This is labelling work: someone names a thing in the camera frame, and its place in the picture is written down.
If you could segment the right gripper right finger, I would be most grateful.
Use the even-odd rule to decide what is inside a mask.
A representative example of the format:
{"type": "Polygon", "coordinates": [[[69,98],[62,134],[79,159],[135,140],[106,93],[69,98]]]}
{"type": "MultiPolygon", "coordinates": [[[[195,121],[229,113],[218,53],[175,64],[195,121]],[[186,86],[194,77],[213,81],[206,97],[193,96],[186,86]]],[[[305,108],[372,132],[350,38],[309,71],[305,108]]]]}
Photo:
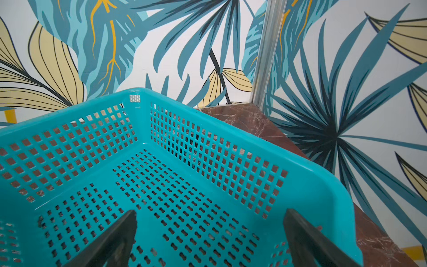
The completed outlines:
{"type": "Polygon", "coordinates": [[[295,267],[359,266],[296,210],[286,211],[283,226],[295,267]]]}

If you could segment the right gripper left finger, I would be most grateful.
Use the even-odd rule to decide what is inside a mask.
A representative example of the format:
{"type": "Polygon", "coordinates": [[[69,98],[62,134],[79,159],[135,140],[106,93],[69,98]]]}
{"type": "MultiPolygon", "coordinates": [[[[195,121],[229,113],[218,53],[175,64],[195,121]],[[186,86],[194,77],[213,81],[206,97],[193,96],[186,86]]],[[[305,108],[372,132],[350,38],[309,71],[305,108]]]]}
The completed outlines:
{"type": "Polygon", "coordinates": [[[126,267],[135,241],[136,212],[129,210],[71,259],[67,267],[126,267]]]}

